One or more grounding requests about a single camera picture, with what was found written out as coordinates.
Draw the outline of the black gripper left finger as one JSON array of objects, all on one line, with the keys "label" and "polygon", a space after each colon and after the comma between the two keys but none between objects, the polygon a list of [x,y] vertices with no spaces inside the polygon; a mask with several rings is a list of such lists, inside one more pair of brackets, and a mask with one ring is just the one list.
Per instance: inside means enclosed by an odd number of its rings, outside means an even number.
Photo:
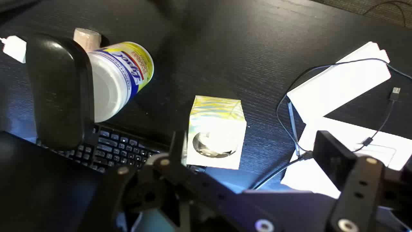
[{"label": "black gripper left finger", "polygon": [[149,211],[159,211],[179,232],[282,232],[280,218],[252,195],[237,195],[181,164],[185,136],[142,168],[122,166],[103,176],[79,232],[132,232]]}]

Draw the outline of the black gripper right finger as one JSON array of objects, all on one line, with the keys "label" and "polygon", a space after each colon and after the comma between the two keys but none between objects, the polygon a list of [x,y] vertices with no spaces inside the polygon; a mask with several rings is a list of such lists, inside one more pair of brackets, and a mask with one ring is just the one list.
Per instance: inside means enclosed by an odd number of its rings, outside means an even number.
[{"label": "black gripper right finger", "polygon": [[412,226],[410,168],[392,171],[376,158],[357,157],[328,131],[316,133],[313,157],[340,191],[333,232],[409,232]]}]

